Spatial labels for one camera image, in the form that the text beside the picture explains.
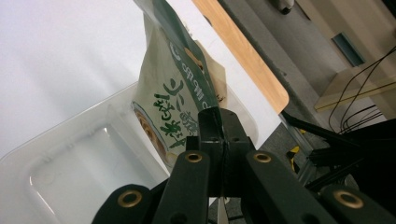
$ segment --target black metal frame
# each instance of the black metal frame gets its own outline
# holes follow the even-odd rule
[[[247,223],[395,223],[354,189],[331,186],[320,196],[302,186],[270,152],[255,150],[234,112],[199,113],[199,135],[188,137],[168,180],[149,190],[115,190],[93,220],[98,223],[207,223],[208,197],[239,197]]]

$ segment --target green printed packaging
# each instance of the green printed packaging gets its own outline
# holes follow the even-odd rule
[[[186,137],[198,134],[198,112],[226,104],[225,71],[191,39],[165,0],[135,1],[144,11],[148,49],[134,112],[171,171],[186,150]]]

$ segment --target transparent plastic container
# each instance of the transparent plastic container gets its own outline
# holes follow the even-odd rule
[[[16,148],[0,160],[0,223],[91,223],[115,189],[152,189],[169,174],[131,102],[136,84]],[[229,90],[228,108],[257,139]]]

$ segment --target wire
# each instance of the wire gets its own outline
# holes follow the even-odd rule
[[[374,70],[382,63],[382,61],[384,61],[385,58],[387,58],[391,53],[393,53],[396,50],[396,46],[393,47],[384,57],[382,57],[380,60],[376,61],[374,68],[371,70],[371,72],[369,73],[369,75],[367,76],[366,79],[364,79],[363,84],[361,84],[361,87],[358,90],[358,93],[356,93],[356,95],[353,97],[352,102],[349,104],[349,106],[347,107],[346,111],[344,112],[343,117],[341,118],[341,123],[340,123],[340,128],[342,129],[342,124],[343,124],[343,120],[344,117],[347,114],[347,111],[349,110],[349,108],[352,106],[352,104],[355,102],[355,100],[358,98],[359,94],[361,93],[361,90],[363,89],[364,85],[366,84],[366,82],[368,81],[368,79],[370,78],[370,76],[374,73]]]
[[[366,115],[364,115],[364,116],[361,118],[361,120],[359,120],[359,122],[361,122],[363,119],[365,119],[367,116],[369,116],[370,114],[372,114],[372,113],[375,112],[376,110],[378,110],[378,108],[377,108],[377,109],[374,109],[374,110],[372,110],[371,112],[369,112],[369,113],[367,113]]]
[[[351,125],[348,129],[344,130],[343,133],[349,133],[349,132],[351,132],[353,129],[358,128],[359,126],[361,126],[362,124],[367,123],[368,121],[373,120],[373,119],[376,119],[376,118],[378,118],[378,117],[380,117],[380,116],[382,116],[382,113],[381,113],[381,112],[378,112],[378,113],[376,113],[376,114],[373,114],[373,115],[370,116],[369,118],[363,119],[363,120],[361,120],[361,121],[359,121],[359,122],[357,122],[357,123]]]
[[[388,57],[391,53],[393,53],[396,50],[396,46],[393,47],[385,56],[383,56],[382,58],[378,59],[376,62],[370,64],[369,66],[367,66],[366,68],[364,68],[363,70],[361,70],[358,74],[356,74],[354,77],[352,77],[352,79],[350,79],[348,81],[348,83],[346,84],[346,86],[344,87],[343,91],[341,92],[340,98],[338,99],[337,103],[335,104],[335,107],[332,109],[332,113],[329,116],[328,119],[328,124],[330,126],[330,128],[332,129],[333,132],[335,132],[334,128],[332,127],[332,123],[331,123],[331,119],[332,119],[332,114],[334,113],[335,109],[339,106],[340,102],[342,101],[342,98],[347,90],[347,87],[349,86],[349,84],[359,75],[361,75],[364,71],[366,71],[367,69],[371,68],[372,66],[374,66],[376,63],[378,62],[382,62],[382,60],[384,60],[386,57]]]
[[[343,129],[345,129],[346,127],[349,128],[347,122],[348,122],[351,118],[353,118],[354,116],[358,115],[359,113],[361,113],[361,112],[363,112],[363,111],[366,111],[366,110],[368,110],[368,109],[371,109],[371,108],[373,108],[373,107],[375,107],[375,105],[367,106],[366,108],[364,108],[364,109],[362,109],[362,110],[356,112],[355,114],[349,116],[349,118],[347,118],[347,119],[344,121],[344,123],[343,123]]]

